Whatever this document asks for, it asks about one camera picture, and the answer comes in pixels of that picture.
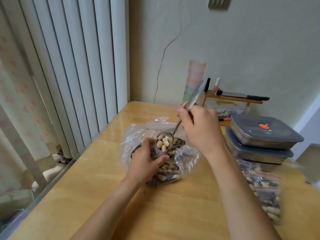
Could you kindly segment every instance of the wall switch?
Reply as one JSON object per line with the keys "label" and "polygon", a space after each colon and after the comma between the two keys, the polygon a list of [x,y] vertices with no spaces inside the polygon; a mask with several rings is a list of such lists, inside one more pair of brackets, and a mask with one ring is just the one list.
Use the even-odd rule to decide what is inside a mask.
{"label": "wall switch", "polygon": [[209,0],[208,7],[211,9],[227,10],[231,0]]}

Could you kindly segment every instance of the black knife handle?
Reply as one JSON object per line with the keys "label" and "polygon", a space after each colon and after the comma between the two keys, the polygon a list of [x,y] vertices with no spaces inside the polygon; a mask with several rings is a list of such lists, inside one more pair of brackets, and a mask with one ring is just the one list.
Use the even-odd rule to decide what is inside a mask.
{"label": "black knife handle", "polygon": [[270,97],[260,97],[260,96],[253,96],[253,95],[247,95],[247,99],[252,99],[252,100],[260,100],[260,101],[268,101]]}

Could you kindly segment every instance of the curtain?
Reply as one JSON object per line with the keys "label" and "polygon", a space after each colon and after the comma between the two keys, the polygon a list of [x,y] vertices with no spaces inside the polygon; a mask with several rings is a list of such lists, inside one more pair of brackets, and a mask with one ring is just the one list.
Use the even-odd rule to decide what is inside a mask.
{"label": "curtain", "polygon": [[18,43],[0,9],[0,194],[45,187],[61,149]]}

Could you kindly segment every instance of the table top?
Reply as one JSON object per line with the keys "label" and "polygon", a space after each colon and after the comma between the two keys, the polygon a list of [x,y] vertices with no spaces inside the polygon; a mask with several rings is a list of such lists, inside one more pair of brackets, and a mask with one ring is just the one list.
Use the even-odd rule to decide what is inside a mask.
{"label": "table top", "polygon": [[[177,122],[175,108],[129,102],[9,239],[69,239],[125,175],[118,143],[131,124],[152,116]],[[297,169],[282,165],[283,239],[320,239],[320,193]],[[205,158],[181,180],[143,186],[130,202],[113,239],[230,239],[218,185]]]}

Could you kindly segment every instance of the hand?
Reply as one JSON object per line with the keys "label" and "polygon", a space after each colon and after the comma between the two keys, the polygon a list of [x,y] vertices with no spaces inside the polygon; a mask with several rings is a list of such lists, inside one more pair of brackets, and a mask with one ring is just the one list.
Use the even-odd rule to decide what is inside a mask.
{"label": "hand", "polygon": [[139,186],[149,181],[159,167],[169,159],[168,155],[162,155],[154,161],[151,160],[150,148],[153,147],[154,142],[155,139],[145,138],[142,146],[132,154],[132,161],[126,178],[138,183]]}
{"label": "hand", "polygon": [[177,116],[182,120],[182,127],[190,142],[206,158],[225,148],[218,117],[212,109],[193,106],[188,113],[185,110],[187,103],[177,107]]}

